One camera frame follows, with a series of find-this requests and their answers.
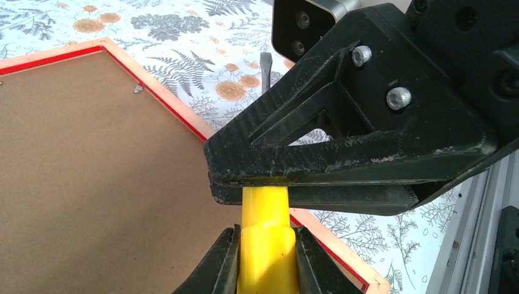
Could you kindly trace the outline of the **yellow handled screwdriver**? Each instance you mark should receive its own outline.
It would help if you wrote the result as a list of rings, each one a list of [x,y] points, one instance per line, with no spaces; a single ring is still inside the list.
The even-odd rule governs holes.
[[[245,187],[237,293],[299,293],[287,187]]]

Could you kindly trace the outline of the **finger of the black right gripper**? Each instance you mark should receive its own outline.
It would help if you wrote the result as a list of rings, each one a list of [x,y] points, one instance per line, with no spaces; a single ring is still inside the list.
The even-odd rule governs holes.
[[[270,90],[206,142],[211,179],[236,186],[422,184],[498,147],[495,130],[408,39],[405,14],[346,14]]]
[[[210,180],[215,201],[222,205],[241,205],[243,187],[288,188],[292,208],[337,211],[343,213],[392,216],[419,203],[416,184],[350,184],[334,186],[295,186],[276,180],[231,181]]]

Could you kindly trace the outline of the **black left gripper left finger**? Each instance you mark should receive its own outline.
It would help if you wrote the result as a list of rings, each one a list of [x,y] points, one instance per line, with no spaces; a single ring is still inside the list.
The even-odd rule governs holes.
[[[235,294],[241,227],[226,228],[173,294]]]

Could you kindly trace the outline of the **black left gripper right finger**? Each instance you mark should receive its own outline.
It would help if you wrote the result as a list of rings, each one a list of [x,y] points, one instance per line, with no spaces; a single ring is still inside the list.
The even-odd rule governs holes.
[[[306,294],[361,294],[306,227],[296,227],[296,263],[299,292]]]

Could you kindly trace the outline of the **red wooden picture frame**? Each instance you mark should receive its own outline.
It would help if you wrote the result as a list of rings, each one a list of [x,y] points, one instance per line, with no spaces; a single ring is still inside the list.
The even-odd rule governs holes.
[[[1,292],[173,292],[241,221],[212,133],[110,39],[2,60]]]

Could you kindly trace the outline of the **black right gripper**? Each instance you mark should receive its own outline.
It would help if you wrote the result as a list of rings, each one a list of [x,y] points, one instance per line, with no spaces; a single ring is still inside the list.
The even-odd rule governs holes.
[[[401,197],[428,203],[518,149],[518,2],[412,1],[401,31],[428,74],[401,113],[430,153]]]

